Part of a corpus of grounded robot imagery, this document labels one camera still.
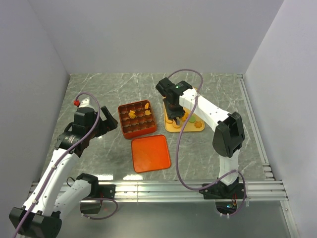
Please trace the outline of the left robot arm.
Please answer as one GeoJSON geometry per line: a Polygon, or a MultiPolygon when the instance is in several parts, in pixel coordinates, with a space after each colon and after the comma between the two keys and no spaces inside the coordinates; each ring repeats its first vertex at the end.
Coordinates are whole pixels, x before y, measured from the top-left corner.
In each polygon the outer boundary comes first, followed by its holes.
{"type": "Polygon", "coordinates": [[[101,107],[99,104],[93,107],[92,100],[97,99],[90,93],[86,93],[85,99],[75,98],[74,105],[77,110],[74,120],[57,138],[55,150],[44,175],[23,206],[12,208],[9,214],[9,219],[15,227],[13,237],[57,237],[63,220],[81,201],[95,200],[98,205],[107,201],[118,208],[114,200],[115,185],[110,185],[103,191],[98,177],[89,174],[80,174],[72,186],[60,194],[67,175],[89,146],[90,140],[118,126],[107,107],[101,107]]]}

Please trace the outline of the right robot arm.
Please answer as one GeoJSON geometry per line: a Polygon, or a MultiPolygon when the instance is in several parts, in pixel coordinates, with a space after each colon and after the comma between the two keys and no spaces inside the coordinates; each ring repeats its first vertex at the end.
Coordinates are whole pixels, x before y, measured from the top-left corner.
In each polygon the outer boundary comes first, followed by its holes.
{"type": "Polygon", "coordinates": [[[196,114],[214,132],[212,146],[219,155],[219,195],[229,198],[235,193],[238,179],[238,156],[245,140],[242,118],[239,113],[229,113],[204,98],[189,83],[172,83],[167,77],[156,85],[164,97],[163,102],[169,120],[180,125],[185,109],[196,114]]]}

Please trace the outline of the orange tin lid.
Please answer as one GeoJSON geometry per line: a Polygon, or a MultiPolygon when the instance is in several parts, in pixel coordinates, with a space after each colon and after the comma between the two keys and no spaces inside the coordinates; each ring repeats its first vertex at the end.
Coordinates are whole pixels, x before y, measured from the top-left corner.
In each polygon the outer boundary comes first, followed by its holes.
{"type": "Polygon", "coordinates": [[[131,153],[136,173],[164,170],[171,166],[167,140],[162,134],[134,138],[131,153]]]}

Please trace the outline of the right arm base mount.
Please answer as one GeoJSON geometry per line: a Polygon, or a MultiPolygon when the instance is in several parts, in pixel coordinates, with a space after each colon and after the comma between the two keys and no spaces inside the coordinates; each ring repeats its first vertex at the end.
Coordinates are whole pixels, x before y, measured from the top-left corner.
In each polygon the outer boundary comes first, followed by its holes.
{"type": "Polygon", "coordinates": [[[220,199],[242,199],[246,198],[245,188],[242,183],[225,185],[218,182],[208,188],[199,191],[205,200],[220,200],[220,199]]]}

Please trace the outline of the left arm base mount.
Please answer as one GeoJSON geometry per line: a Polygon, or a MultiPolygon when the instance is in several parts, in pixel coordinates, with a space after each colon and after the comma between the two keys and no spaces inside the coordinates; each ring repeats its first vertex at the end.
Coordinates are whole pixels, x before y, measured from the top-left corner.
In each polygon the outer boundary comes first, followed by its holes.
{"type": "Polygon", "coordinates": [[[80,174],[75,181],[83,180],[91,185],[90,193],[84,198],[84,201],[93,200],[91,203],[81,203],[80,211],[83,217],[91,220],[104,220],[113,216],[118,210],[118,203],[114,200],[114,193],[116,185],[114,184],[99,184],[99,179],[97,176],[85,174],[80,174]],[[98,214],[101,211],[104,202],[113,202],[115,204],[115,210],[105,217],[91,217],[90,214],[98,214]]]}

